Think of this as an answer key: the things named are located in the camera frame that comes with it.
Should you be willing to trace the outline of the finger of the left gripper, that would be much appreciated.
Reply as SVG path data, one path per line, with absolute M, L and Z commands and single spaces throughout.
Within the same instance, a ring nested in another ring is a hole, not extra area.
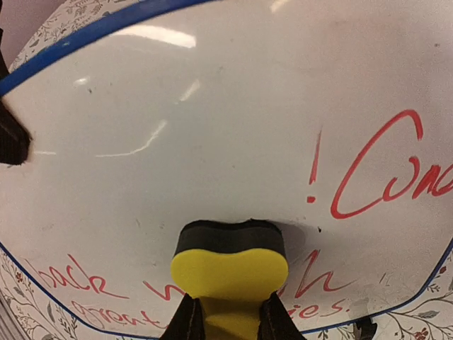
M 1 163 L 12 166 L 23 164 L 30 147 L 29 132 L 16 120 L 1 101 Z

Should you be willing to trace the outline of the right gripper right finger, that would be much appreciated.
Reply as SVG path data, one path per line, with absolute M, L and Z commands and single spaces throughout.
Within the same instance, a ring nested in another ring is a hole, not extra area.
M 259 310 L 257 340 L 305 340 L 297 329 L 276 292 L 263 302 Z

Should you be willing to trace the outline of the yellow black eraser sponge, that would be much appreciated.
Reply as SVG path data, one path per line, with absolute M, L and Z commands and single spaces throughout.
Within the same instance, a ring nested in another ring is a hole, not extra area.
M 261 305 L 289 275 L 282 233 L 266 220 L 198 220 L 180 232 L 174 282 L 201 303 L 208 339 L 257 339 Z

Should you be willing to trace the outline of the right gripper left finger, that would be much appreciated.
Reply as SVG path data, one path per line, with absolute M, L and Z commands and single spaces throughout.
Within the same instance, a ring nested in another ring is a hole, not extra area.
M 202 305 L 199 299 L 185 294 L 161 340 L 205 340 Z

